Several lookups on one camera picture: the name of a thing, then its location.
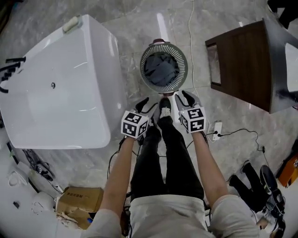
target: round trash bin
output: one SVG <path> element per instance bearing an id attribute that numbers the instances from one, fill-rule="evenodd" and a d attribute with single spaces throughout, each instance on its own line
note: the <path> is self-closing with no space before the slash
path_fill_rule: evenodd
<path id="1" fill-rule="evenodd" d="M 143 53 L 140 70 L 149 88 L 158 93 L 173 93 L 185 82 L 188 64 L 178 47 L 156 39 Z"/>

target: marble floor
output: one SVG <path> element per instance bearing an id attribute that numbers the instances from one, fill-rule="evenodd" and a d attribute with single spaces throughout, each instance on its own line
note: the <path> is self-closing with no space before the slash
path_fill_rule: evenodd
<path id="1" fill-rule="evenodd" d="M 55 29 L 77 14 L 89 14 L 102 23 L 118 39 L 123 81 L 129 102 L 150 96 L 159 96 L 142 82 L 139 62 L 143 51 L 153 39 L 163 38 L 178 46 L 186 55 L 192 71 L 190 56 L 190 21 L 194 55 L 194 86 L 211 124 L 223 122 L 222 133 L 239 128 L 255 130 L 258 142 L 266 148 L 266 157 L 273 171 L 279 167 L 298 134 L 298 112 L 293 108 L 268 114 L 246 102 L 210 88 L 210 71 L 204 41 L 216 35 L 267 18 L 276 21 L 269 12 L 265 0 L 25 0 L 13 10 L 11 19 L 0 35 L 0 63 L 4 59 L 20 57 Z M 298 20 L 290 25 L 289 32 L 298 37 Z M 182 89 L 193 92 L 189 73 Z M 191 136 L 179 125 L 188 144 Z M 56 175 L 54 183 L 62 187 L 104 186 L 108 161 L 117 150 L 119 138 L 102 149 L 89 150 L 37 150 L 42 160 L 48 162 Z M 210 149 L 227 179 L 238 172 L 242 163 L 250 159 L 255 168 L 265 164 L 264 156 L 257 152 L 256 135 L 244 131 L 223 137 L 211 143 Z M 25 161 L 22 151 L 15 150 L 17 157 Z M 189 147 L 196 167 L 194 146 Z M 165 154 L 163 142 L 159 154 Z M 160 159 L 162 172 L 166 173 L 166 160 Z M 33 180 L 53 189 L 47 182 Z"/>

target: power strip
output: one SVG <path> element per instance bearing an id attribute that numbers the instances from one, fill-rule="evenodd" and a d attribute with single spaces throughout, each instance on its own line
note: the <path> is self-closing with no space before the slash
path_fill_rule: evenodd
<path id="1" fill-rule="evenodd" d="M 214 130 L 213 130 L 213 138 L 212 140 L 219 140 L 220 137 L 218 136 L 218 134 L 220 134 L 222 132 L 222 127 L 223 127 L 223 123 L 221 121 L 216 121 L 214 123 Z"/>

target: sneaker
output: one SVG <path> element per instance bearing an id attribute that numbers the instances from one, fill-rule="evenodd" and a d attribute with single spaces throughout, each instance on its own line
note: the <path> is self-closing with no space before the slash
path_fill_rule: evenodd
<path id="1" fill-rule="evenodd" d="M 270 12 L 278 13 L 278 8 L 276 6 L 274 6 L 270 0 L 267 1 L 267 6 L 268 6 Z"/>
<path id="2" fill-rule="evenodd" d="M 250 164 L 250 161 L 249 161 L 249 160 L 246 160 L 246 161 L 243 163 L 243 165 L 242 165 L 242 167 L 241 167 L 241 169 L 240 169 L 240 172 L 241 172 L 241 173 L 243 173 L 243 169 L 244 169 L 244 167 L 245 167 L 247 164 Z"/>
<path id="3" fill-rule="evenodd" d="M 159 110 L 160 110 L 160 116 L 159 119 L 163 117 L 171 116 L 171 102 L 168 98 L 162 98 L 159 102 Z"/>
<path id="4" fill-rule="evenodd" d="M 236 176 L 236 175 L 235 175 L 235 174 L 232 174 L 232 175 L 228 178 L 228 180 L 226 181 L 226 183 L 228 183 L 230 187 L 232 187 L 232 185 L 231 185 L 230 182 L 231 182 L 232 177 L 234 177 L 234 176 Z"/>

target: sponge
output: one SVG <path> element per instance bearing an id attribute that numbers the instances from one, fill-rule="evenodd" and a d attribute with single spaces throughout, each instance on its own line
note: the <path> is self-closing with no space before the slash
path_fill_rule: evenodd
<path id="1" fill-rule="evenodd" d="M 73 28 L 78 28 L 82 24 L 81 16 L 75 16 L 70 19 L 67 23 L 62 27 L 64 33 L 68 33 Z"/>

